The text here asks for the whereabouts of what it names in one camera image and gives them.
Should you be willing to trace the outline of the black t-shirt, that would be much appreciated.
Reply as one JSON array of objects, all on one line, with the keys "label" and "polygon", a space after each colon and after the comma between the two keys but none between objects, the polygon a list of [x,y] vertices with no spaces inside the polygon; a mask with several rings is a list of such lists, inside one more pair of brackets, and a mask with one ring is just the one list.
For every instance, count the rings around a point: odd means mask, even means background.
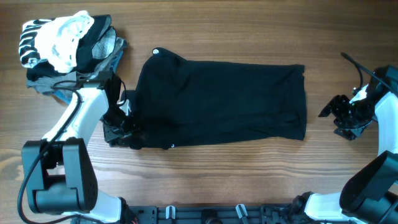
[{"label": "black t-shirt", "polygon": [[303,140],[303,65],[194,61],[163,48],[142,67],[129,147],[169,149],[271,137]]}]

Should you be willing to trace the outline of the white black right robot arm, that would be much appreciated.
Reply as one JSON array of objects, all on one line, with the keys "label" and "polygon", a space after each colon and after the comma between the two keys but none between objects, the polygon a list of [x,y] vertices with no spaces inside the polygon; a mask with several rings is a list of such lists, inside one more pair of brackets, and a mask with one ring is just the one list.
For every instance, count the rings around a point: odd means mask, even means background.
[{"label": "white black right robot arm", "polygon": [[335,134],[354,140],[378,123],[377,157],[350,178],[341,192],[297,196],[287,215],[291,223],[397,223],[397,68],[370,72],[370,82],[352,99],[335,96],[320,116],[335,116]]}]

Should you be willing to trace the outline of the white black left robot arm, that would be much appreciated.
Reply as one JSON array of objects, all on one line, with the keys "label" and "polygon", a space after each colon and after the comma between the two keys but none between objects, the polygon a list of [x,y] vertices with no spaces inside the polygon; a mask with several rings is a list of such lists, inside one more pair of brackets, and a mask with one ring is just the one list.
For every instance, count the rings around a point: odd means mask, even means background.
[{"label": "white black left robot arm", "polygon": [[114,72],[99,72],[95,78],[77,78],[54,83],[53,90],[72,93],[72,100],[56,125],[40,140],[27,141],[21,151],[24,180],[17,212],[30,223],[22,201],[33,213],[59,215],[55,223],[71,219],[78,223],[138,223],[137,215],[121,197],[98,188],[87,151],[99,120],[116,113],[124,118],[118,100],[123,81]]}]

